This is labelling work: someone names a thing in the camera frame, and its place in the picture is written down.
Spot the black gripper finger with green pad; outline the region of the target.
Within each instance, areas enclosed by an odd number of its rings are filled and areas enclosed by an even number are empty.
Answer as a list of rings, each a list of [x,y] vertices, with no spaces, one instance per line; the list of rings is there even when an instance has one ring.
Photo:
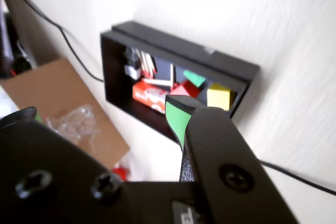
[[[165,116],[188,158],[211,223],[297,222],[223,109],[168,95]]]

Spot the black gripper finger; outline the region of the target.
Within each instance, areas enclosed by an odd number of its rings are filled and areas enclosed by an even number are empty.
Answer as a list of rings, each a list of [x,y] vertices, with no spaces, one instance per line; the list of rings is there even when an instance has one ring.
[[[1,223],[136,223],[121,180],[37,120],[1,119]]]

